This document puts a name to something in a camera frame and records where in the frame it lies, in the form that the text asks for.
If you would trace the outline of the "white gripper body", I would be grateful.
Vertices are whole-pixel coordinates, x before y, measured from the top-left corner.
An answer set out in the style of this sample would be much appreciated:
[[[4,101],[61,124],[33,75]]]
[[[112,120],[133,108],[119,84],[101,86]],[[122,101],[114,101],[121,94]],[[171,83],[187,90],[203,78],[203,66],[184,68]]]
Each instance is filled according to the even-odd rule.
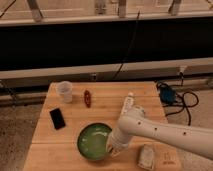
[[[131,135],[115,127],[108,136],[106,151],[111,157],[115,157],[129,146],[131,139]]]

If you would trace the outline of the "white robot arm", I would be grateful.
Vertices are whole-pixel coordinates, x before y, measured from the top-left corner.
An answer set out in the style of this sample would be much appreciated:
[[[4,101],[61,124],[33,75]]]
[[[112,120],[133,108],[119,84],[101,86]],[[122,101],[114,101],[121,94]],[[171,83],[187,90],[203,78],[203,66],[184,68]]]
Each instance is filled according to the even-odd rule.
[[[133,136],[145,137],[213,160],[213,129],[152,121],[141,106],[121,114],[108,136],[106,150],[116,156],[126,149]]]

